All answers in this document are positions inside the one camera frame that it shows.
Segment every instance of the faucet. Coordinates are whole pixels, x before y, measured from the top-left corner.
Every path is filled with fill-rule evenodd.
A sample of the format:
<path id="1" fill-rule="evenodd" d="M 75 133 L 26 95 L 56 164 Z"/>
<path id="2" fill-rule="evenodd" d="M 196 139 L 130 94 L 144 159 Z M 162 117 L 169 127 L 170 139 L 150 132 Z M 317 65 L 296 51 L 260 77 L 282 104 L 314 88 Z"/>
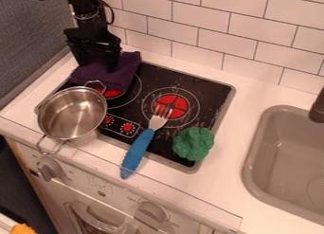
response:
<path id="1" fill-rule="evenodd" d="M 312 105 L 308 117 L 316 123 L 324 123 L 324 87 Z"/>

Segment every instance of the purple cloth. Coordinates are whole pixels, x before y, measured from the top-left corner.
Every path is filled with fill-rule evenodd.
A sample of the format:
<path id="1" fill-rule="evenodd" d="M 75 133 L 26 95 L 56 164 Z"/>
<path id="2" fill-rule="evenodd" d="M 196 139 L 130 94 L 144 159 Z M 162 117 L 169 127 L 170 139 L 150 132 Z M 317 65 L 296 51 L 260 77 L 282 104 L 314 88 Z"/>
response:
<path id="1" fill-rule="evenodd" d="M 86 66 L 78 66 L 71 73 L 70 80 L 78 85 L 99 80 L 110 89 L 126 91 L 140 63 L 140 52 L 123 52 L 114 72 L 107 72 L 104 62 L 97 61 Z"/>

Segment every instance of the sink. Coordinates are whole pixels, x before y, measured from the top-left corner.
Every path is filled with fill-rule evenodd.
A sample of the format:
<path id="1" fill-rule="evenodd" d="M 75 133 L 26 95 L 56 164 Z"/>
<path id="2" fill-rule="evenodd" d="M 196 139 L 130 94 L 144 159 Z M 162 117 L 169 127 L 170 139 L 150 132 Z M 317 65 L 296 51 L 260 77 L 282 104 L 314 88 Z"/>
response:
<path id="1" fill-rule="evenodd" d="M 260 201 L 324 225 L 324 124 L 292 106 L 267 109 L 242 177 Z"/>

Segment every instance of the pot handle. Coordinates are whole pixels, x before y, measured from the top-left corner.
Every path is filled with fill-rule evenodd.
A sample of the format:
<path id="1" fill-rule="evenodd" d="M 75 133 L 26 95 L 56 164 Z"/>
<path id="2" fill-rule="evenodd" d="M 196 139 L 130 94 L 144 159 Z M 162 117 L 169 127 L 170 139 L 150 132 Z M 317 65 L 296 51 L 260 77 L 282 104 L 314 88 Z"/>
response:
<path id="1" fill-rule="evenodd" d="M 107 90 L 107 87 L 99 80 L 93 80 L 93 81 L 87 81 L 84 86 L 87 86 L 88 84 L 90 83 L 99 83 L 102 87 L 103 87 L 103 90 L 102 90 L 102 94 L 104 94 L 104 92 Z"/>
<path id="2" fill-rule="evenodd" d="M 56 151 L 49 151 L 49 152 L 45 152 L 43 151 L 42 147 L 41 147 L 41 143 L 42 141 L 46 138 L 46 135 L 43 135 L 36 143 L 36 148 L 38 150 L 38 152 L 42 155 L 49 155 L 49 154 L 57 154 L 60 152 L 60 150 L 63 148 L 63 146 L 65 145 L 66 141 L 63 142 L 60 147 L 56 150 Z"/>

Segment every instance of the tile wall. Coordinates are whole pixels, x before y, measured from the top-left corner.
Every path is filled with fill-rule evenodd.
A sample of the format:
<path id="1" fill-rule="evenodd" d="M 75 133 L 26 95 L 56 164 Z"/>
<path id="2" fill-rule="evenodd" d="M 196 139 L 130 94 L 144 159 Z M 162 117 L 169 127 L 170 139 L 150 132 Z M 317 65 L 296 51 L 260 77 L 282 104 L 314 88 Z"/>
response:
<path id="1" fill-rule="evenodd" d="M 311 93 L 324 86 L 324 0 L 104 1 L 124 44 Z"/>

